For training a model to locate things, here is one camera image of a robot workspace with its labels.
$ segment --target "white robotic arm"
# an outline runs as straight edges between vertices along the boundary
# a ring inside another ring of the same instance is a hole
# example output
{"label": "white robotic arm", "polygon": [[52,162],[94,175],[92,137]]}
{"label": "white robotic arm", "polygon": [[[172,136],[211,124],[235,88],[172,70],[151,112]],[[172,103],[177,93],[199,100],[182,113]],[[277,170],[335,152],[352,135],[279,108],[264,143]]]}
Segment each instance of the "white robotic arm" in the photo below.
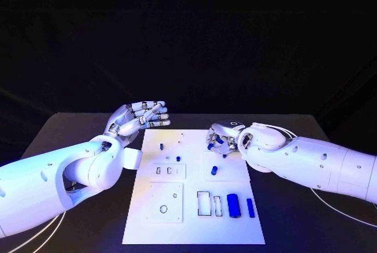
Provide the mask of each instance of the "white robotic arm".
{"label": "white robotic arm", "polygon": [[[276,129],[286,132],[289,138]],[[377,203],[375,156],[326,141],[297,137],[276,126],[253,123],[245,127],[235,121],[212,124],[206,143],[208,149],[224,156],[240,150],[241,158],[255,170],[273,171],[312,189]]]}
{"label": "white robotic arm", "polygon": [[[42,224],[137,169],[141,151],[124,149],[140,129],[169,125],[164,102],[123,105],[92,140],[0,167],[0,238]],[[65,190],[65,177],[84,188]]]}

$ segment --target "dark gray table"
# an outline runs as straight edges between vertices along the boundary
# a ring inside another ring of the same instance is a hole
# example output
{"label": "dark gray table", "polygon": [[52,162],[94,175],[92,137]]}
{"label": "dark gray table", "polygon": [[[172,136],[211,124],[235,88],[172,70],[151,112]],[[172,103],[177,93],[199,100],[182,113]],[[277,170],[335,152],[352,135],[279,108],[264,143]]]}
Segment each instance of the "dark gray table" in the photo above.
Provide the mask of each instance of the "dark gray table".
{"label": "dark gray table", "polygon": [[[23,158],[88,141],[102,134],[108,117],[110,114],[55,114]],[[310,115],[172,114],[172,124],[164,128],[208,129],[221,119],[234,119],[245,125],[253,122],[277,125],[303,137],[328,140]],[[141,148],[143,136],[140,131],[128,147]],[[39,252],[377,252],[375,228],[329,209],[306,187],[250,167],[248,173],[266,245],[121,245],[136,178],[136,171],[123,170],[114,187],[66,212],[59,230]],[[325,192],[320,196],[346,213],[377,223],[370,203]],[[0,252],[21,244],[45,225],[0,239]],[[17,252],[32,252],[52,229]]]}

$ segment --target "rectangular hole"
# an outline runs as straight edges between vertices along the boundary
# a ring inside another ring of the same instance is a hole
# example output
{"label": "rectangular hole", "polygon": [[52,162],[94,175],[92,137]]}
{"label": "rectangular hole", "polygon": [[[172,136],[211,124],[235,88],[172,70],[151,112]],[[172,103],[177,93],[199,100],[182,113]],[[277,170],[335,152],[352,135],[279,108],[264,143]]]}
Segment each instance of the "rectangular hole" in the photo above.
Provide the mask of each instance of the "rectangular hole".
{"label": "rectangular hole", "polygon": [[209,192],[198,192],[198,215],[211,216]]}
{"label": "rectangular hole", "polygon": [[219,197],[218,197],[218,196],[214,197],[214,215],[215,215],[216,217],[221,217],[221,216],[222,216],[221,200],[219,200]]}

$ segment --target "dark backdrop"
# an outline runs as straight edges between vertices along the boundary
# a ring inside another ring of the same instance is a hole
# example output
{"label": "dark backdrop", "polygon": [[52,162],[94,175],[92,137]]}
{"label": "dark backdrop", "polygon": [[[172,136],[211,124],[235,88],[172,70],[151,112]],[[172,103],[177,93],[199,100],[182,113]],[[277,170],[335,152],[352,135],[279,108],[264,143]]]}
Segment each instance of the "dark backdrop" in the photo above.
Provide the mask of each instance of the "dark backdrop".
{"label": "dark backdrop", "polygon": [[143,100],[164,100],[170,113],[312,114],[332,141],[375,153],[374,6],[1,0],[1,162],[53,113]]}

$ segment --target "robotic hand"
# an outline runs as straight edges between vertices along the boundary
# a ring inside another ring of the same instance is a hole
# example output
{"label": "robotic hand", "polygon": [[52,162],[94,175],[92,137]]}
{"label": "robotic hand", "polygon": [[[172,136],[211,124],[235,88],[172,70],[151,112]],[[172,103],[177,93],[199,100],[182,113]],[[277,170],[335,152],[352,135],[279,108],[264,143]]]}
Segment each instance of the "robotic hand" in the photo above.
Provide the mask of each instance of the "robotic hand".
{"label": "robotic hand", "polygon": [[[36,227],[111,188],[123,168],[138,168],[141,151],[124,147],[140,129],[170,124],[163,106],[163,101],[123,105],[102,135],[0,167],[0,238]],[[65,189],[63,175],[81,189]]]}
{"label": "robotic hand", "polygon": [[257,123],[245,127],[237,121],[212,124],[206,144],[208,150],[224,158],[238,150],[255,170],[273,171],[312,189],[377,203],[375,156],[326,141],[297,137],[280,127]]}

